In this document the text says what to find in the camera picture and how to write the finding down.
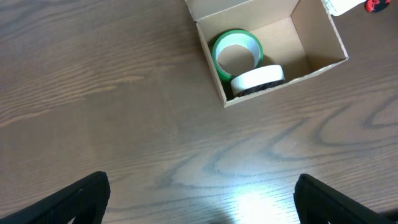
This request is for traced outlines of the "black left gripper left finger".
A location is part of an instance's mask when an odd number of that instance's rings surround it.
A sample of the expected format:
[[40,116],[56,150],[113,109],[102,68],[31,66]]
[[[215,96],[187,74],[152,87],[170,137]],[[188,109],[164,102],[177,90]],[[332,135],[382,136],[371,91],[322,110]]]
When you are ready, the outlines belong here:
[[2,218],[1,223],[101,223],[110,193],[107,174],[97,171]]

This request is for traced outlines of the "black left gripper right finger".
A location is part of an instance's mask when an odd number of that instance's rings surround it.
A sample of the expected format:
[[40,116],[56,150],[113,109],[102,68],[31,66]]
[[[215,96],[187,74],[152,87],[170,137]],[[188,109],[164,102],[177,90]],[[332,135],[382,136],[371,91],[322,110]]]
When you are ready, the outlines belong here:
[[309,174],[299,176],[294,203],[301,224],[397,223],[397,210],[376,213]]

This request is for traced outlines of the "white tape roll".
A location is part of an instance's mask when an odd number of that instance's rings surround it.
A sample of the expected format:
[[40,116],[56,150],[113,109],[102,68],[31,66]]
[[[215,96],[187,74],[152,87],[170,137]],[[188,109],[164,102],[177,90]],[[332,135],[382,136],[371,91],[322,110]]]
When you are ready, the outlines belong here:
[[243,73],[231,81],[234,96],[252,87],[284,81],[284,71],[280,65],[268,65]]

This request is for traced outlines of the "brown cardboard box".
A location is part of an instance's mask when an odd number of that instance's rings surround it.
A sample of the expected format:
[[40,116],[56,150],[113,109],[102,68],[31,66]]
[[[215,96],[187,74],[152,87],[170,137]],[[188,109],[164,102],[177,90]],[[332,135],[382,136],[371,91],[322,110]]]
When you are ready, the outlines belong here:
[[[185,2],[226,107],[318,76],[349,58],[322,0]],[[280,65],[284,81],[255,86],[234,96],[231,82],[222,82],[218,76],[212,50],[220,35],[235,29],[259,39],[264,51],[260,67]]]

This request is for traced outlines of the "green tape roll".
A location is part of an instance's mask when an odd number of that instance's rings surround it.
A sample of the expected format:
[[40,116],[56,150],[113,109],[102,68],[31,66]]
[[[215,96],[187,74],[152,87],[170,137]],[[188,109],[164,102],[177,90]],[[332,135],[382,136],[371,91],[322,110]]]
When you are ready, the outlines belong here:
[[241,29],[224,32],[212,50],[212,59],[222,82],[230,82],[236,76],[260,67],[263,58],[259,39]]

